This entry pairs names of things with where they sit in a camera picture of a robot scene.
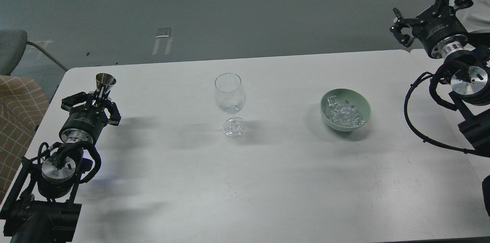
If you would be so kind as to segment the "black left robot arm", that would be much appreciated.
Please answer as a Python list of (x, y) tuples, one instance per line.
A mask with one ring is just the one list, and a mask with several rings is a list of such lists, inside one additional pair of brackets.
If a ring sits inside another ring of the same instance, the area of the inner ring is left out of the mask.
[(72, 242), (81, 204), (78, 188), (100, 170), (96, 142), (107, 125), (121, 120), (110, 91), (80, 92), (62, 100), (69, 117), (60, 130), (60, 141), (42, 143), (38, 154), (23, 157), (21, 169), (1, 209), (3, 234), (12, 243)]

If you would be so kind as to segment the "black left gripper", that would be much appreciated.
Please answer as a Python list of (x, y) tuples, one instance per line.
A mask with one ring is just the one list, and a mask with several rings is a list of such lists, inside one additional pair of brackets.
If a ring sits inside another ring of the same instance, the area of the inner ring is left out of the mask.
[(96, 144), (105, 126), (118, 126), (121, 115), (117, 104), (108, 97), (98, 97), (93, 93), (80, 92), (61, 101), (61, 109), (69, 116), (59, 132), (62, 142), (89, 142)]

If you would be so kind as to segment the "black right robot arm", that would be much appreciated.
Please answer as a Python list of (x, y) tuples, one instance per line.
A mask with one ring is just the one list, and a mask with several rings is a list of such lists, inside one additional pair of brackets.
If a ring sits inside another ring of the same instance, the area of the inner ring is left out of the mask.
[[(394, 8), (396, 19), (390, 32), (404, 47), (410, 47), (417, 39), (430, 58), (443, 60), (436, 72), (420, 75), (406, 94), (403, 112), (412, 132), (423, 142), (436, 147), (488, 158), (490, 112), (485, 110), (475, 115), (468, 105), (489, 104), (489, 45), (477, 45), (476, 34), (468, 32), (456, 16), (458, 10), (472, 5), (472, 0), (435, 0), (432, 6), (415, 18), (404, 18), (399, 9)], [(430, 79), (428, 91), (434, 102), (462, 115), (464, 120), (458, 124), (458, 128), (472, 149), (438, 142), (418, 131), (411, 123), (409, 99), (413, 91), (427, 79)]]

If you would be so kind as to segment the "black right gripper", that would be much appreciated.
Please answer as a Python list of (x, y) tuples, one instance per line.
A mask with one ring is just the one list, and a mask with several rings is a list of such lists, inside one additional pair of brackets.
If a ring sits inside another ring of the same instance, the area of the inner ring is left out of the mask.
[(401, 11), (392, 9), (395, 19), (390, 32), (404, 47), (418, 39), (427, 55), (433, 59), (444, 57), (443, 46), (459, 42), (468, 44), (468, 32), (456, 16), (458, 10), (473, 6), (473, 0), (435, 0), (434, 4), (416, 18), (404, 18)]

